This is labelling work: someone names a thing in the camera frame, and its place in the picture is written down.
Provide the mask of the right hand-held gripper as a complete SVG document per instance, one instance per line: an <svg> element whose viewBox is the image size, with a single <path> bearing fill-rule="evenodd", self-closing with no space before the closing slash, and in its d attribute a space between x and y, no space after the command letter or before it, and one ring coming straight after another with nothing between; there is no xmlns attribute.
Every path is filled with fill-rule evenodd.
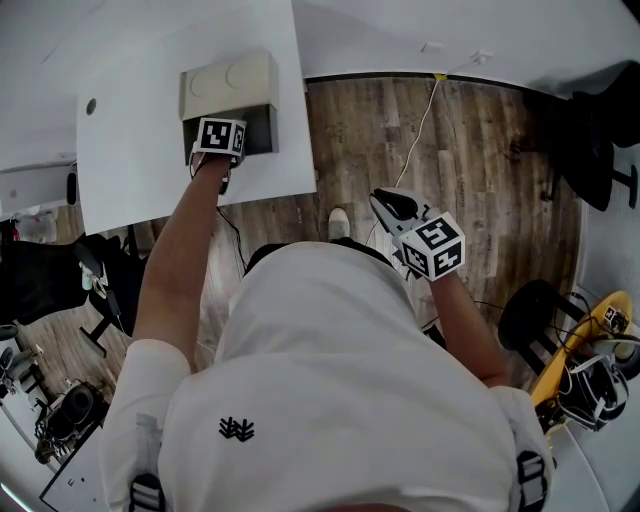
<svg viewBox="0 0 640 512"><path fill-rule="evenodd" d="M371 207L392 235L395 256L417 277L436 281L465 263L465 235L452 215L430 207L419 193L376 188Z"/></svg>

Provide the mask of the white table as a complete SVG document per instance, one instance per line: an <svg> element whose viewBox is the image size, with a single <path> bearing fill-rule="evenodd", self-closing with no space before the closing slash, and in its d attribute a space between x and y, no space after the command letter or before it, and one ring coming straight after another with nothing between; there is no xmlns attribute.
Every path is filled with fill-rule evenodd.
<svg viewBox="0 0 640 512"><path fill-rule="evenodd" d="M224 204L313 193L316 176L291 0L215 12L89 81L78 95L84 226L97 233L170 215L191 177L179 119L181 73L265 49L278 68L279 151L233 170ZM86 115L90 99L96 109Z"/></svg>

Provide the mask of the white desk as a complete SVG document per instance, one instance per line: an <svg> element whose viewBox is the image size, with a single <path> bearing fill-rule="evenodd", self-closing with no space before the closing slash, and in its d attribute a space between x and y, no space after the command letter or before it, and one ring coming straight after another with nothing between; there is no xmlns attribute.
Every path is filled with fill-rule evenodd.
<svg viewBox="0 0 640 512"><path fill-rule="evenodd" d="M40 494L51 512L109 512L101 482L101 425L88 433Z"/></svg>

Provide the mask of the black mesh office chair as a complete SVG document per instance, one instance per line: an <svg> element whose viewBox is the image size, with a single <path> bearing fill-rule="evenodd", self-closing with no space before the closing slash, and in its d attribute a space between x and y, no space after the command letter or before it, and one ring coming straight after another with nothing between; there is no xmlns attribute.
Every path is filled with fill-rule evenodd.
<svg viewBox="0 0 640 512"><path fill-rule="evenodd" d="M82 288L82 262L94 276L108 278L121 315L111 315L107 301L94 289ZM0 245L0 325L29 325L53 313L90 303L101 315L92 330L79 329L81 338L101 358L107 351L100 337L109 326L133 334L147 260L139 255L135 235L124 241L100 234L81 235L64 245L14 241Z"/></svg>

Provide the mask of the person's white shirt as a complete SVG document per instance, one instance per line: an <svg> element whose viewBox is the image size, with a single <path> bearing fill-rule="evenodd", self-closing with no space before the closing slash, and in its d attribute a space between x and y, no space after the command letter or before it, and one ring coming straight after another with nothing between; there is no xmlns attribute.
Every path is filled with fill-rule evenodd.
<svg viewBox="0 0 640 512"><path fill-rule="evenodd" d="M129 347L101 450L110 512L145 469L169 512L539 512L553 461L530 396L425 336L395 270L305 242L242 280L211 367Z"/></svg>

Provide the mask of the beige grey box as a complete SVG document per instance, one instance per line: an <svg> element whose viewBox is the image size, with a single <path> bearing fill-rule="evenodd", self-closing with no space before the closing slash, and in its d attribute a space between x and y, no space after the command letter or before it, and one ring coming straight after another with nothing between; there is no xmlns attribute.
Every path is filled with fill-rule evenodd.
<svg viewBox="0 0 640 512"><path fill-rule="evenodd" d="M246 122L247 156L277 153L278 109L278 68L266 50L186 71L179 95L184 153L190 154L202 117Z"/></svg>

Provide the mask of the yellow board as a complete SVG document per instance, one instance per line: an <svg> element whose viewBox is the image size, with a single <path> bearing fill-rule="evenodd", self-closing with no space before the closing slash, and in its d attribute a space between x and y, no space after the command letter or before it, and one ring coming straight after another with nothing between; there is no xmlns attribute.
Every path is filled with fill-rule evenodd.
<svg viewBox="0 0 640 512"><path fill-rule="evenodd" d="M609 305L622 310L627 316L629 324L625 333L615 333L608 328L604 314ZM560 347L557 352L545 366L542 374L537 377L531 390L531 397L538 420L546 433L570 421L576 423L565 417L558 404L559 387L568 356L583 343L591 341L600 335L614 336L624 334L636 336L631 333L632 300L629 293L625 291L616 291L605 297L597 305L593 307L587 306L584 311L586 314L566 332L565 338L560 341Z"/></svg>

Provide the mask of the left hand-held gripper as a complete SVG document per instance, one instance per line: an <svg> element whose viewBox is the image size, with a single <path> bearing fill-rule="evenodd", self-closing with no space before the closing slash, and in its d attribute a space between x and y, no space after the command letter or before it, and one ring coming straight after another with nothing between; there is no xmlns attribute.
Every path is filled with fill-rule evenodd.
<svg viewBox="0 0 640 512"><path fill-rule="evenodd" d="M245 157L246 128L244 120L202 117L192 152L226 155L235 168Z"/></svg>

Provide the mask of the white shoe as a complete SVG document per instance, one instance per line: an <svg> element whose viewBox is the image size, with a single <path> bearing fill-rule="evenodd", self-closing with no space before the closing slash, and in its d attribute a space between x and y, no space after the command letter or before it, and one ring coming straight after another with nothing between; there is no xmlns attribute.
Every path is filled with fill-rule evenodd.
<svg viewBox="0 0 640 512"><path fill-rule="evenodd" d="M346 211L334 208L328 218L328 240L333 242L350 237L350 222Z"/></svg>

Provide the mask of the person's black trousers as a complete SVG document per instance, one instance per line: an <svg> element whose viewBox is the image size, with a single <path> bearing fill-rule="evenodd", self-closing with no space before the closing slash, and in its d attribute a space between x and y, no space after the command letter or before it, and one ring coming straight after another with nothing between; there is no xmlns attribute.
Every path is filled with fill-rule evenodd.
<svg viewBox="0 0 640 512"><path fill-rule="evenodd" d="M330 240L330 243L361 252L392 267L391 262L386 257L384 257L381 253L379 253L377 250L372 249L359 242L356 242L350 237L342 237L339 239ZM286 246L288 246L288 243L275 243L275 244L266 244L260 247L259 249L257 249L249 259L249 262L247 263L247 266L244 271L244 275L247 275L262 259L266 258L268 255Z"/></svg>

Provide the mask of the black round stool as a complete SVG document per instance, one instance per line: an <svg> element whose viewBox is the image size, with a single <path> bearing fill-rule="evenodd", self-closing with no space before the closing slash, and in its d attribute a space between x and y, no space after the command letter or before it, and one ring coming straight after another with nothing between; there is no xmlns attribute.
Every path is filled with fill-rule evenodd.
<svg viewBox="0 0 640 512"><path fill-rule="evenodd" d="M581 320L586 314L558 293L550 283L539 279L521 287L502 311L498 323L502 347L517 352L536 376L542 374L545 363L531 345L537 343L547 354L555 355L560 344L547 336L547 330L555 326L558 310L575 321Z"/></svg>

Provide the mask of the person's right forearm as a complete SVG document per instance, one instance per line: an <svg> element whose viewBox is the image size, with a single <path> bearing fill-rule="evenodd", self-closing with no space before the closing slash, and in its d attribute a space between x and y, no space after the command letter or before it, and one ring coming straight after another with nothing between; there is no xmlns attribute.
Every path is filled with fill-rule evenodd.
<svg viewBox="0 0 640 512"><path fill-rule="evenodd" d="M486 387L509 386L505 356L459 276L451 272L429 286L450 354Z"/></svg>

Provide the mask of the black padded office chair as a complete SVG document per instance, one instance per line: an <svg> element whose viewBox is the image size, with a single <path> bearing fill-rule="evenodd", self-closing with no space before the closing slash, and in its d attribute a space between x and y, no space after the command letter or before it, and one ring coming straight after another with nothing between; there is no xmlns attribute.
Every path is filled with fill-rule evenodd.
<svg viewBox="0 0 640 512"><path fill-rule="evenodd" d="M565 98L545 101L532 94L525 105L533 109L534 135L514 138L514 155L545 153L551 165L550 189L541 199L554 199L565 180L576 195L604 212L613 184L629 191L634 209L640 192L640 172L632 164L619 171L614 150L640 144L640 62L623 61L561 86Z"/></svg>

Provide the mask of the small black-white tag block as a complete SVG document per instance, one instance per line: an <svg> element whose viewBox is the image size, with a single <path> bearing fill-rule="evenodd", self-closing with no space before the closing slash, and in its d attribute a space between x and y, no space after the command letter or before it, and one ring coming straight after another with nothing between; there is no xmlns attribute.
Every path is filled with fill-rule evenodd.
<svg viewBox="0 0 640 512"><path fill-rule="evenodd" d="M604 319L608 328L615 333L625 333L629 324L629 320L624 312L611 305L607 307Z"/></svg>

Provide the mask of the person's left forearm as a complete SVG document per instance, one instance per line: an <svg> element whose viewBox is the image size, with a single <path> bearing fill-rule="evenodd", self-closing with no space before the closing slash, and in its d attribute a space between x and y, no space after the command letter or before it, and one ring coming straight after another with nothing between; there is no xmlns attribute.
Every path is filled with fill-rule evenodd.
<svg viewBox="0 0 640 512"><path fill-rule="evenodd" d="M195 159L195 176L145 267L133 331L134 340L159 340L178 349L191 367L218 196L230 170L228 156L198 153Z"/></svg>

